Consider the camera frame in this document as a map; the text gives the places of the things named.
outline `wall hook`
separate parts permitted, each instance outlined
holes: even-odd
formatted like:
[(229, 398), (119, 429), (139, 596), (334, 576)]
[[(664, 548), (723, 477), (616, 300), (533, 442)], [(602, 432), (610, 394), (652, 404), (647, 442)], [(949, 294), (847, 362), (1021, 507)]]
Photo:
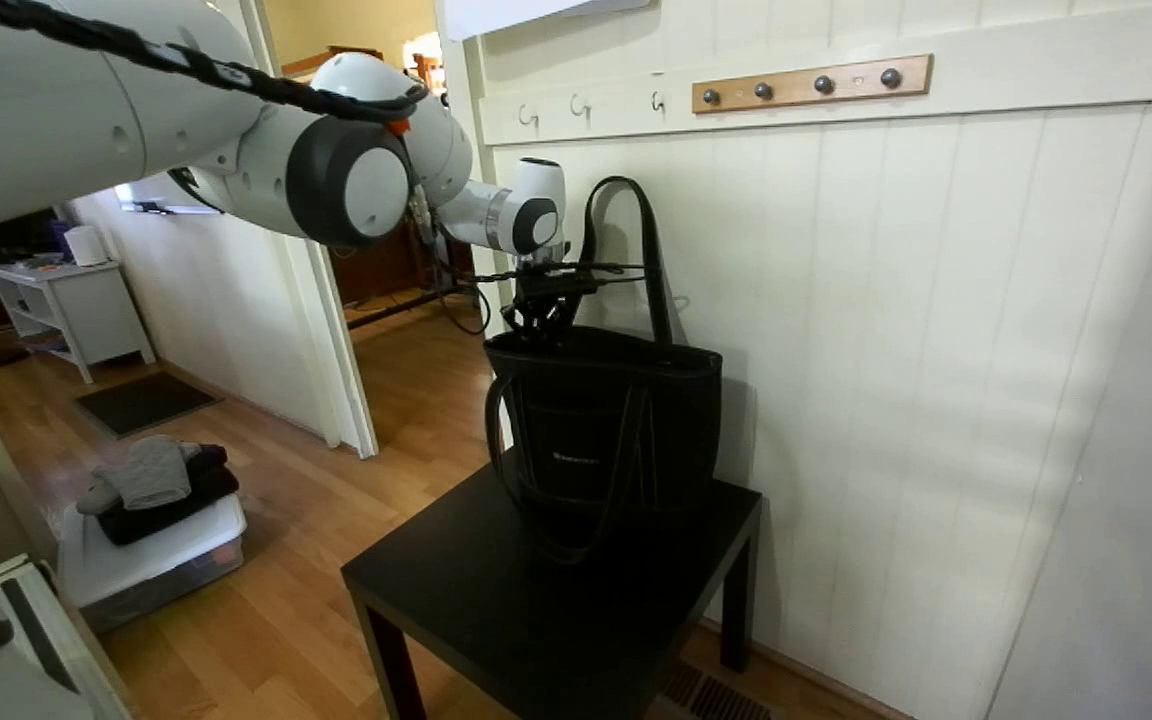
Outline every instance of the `wall hook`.
[(512, 118), (517, 118), (525, 127), (541, 127), (541, 112), (535, 112), (533, 104), (521, 104)]
[(592, 121), (592, 104), (579, 92), (572, 92), (568, 112)]

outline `baseboard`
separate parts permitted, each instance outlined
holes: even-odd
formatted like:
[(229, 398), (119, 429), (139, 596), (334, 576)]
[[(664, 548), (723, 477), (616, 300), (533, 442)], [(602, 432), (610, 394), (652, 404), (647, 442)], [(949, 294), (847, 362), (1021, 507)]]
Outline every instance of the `baseboard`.
[(791, 671), (791, 678), (806, 678), (808, 686), (817, 686), (817, 687), (823, 687), (823, 693), (833, 693), (833, 696), (845, 696), (847, 705), (859, 705), (859, 710), (867, 710), (867, 714), (875, 714), (875, 715), (884, 715), (884, 720), (911, 720), (908, 714), (901, 714), (901, 710), (892, 710), (892, 705), (884, 705), (884, 699), (875, 699), (875, 696), (867, 696), (867, 693), (859, 693), (859, 687), (851, 687), (851, 686), (845, 686), (845, 680), (833, 680), (833, 678), (823, 678), (822, 669), (813, 669), (813, 665), (806, 665), (806, 662), (791, 662), (791, 655), (786, 655), (786, 651), (776, 651), (776, 647), (769, 647), (769, 645), (752, 645), (752, 655), (760, 655), (763, 665), (776, 665), (776, 669), (786, 669), (786, 671)]

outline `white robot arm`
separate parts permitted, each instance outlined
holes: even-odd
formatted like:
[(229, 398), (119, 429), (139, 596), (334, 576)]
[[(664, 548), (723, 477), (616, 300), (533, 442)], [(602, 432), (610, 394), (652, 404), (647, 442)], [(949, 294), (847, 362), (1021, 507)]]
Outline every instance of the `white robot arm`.
[[(199, 0), (52, 5), (251, 63), (235, 30)], [(413, 79), (374, 55), (335, 55), (313, 88), (396, 99)], [(467, 142), (432, 97), (396, 132), (0, 30), (0, 221), (181, 164), (234, 217), (334, 245), (388, 237), (418, 185), (454, 242), (533, 258), (562, 231), (562, 169), (528, 159), (512, 187), (471, 185)]]

